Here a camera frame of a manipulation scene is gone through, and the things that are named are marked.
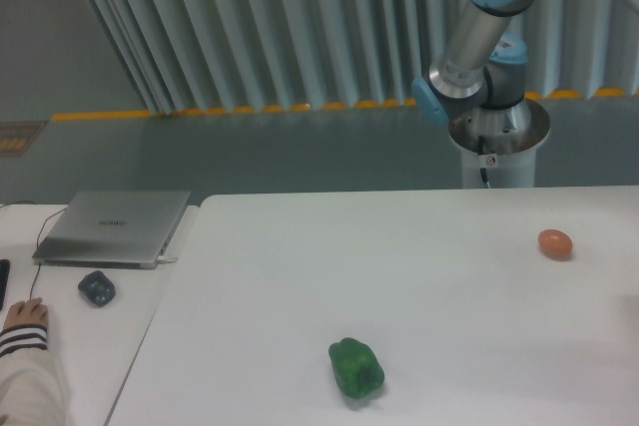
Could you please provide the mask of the person's hand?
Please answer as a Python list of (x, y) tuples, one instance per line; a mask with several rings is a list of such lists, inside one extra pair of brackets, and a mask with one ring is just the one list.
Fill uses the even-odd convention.
[(26, 326), (49, 327), (48, 307), (41, 297), (18, 301), (9, 307), (3, 329)]

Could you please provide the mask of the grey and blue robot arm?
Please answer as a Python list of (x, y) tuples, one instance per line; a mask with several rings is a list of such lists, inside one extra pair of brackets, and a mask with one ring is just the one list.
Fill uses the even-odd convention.
[[(418, 107), (432, 123), (445, 125), (476, 107), (506, 110), (523, 100), (522, 88), (497, 86), (488, 64), (510, 19), (533, 1), (467, 1), (444, 53), (411, 85)], [(638, 0), (624, 1), (638, 7)]]

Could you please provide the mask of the white striped sleeve forearm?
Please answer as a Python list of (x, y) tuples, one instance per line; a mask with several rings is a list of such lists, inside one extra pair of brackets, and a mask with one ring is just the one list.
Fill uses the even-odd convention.
[(1, 333), (1, 424), (66, 424), (64, 394), (45, 326), (12, 326)]

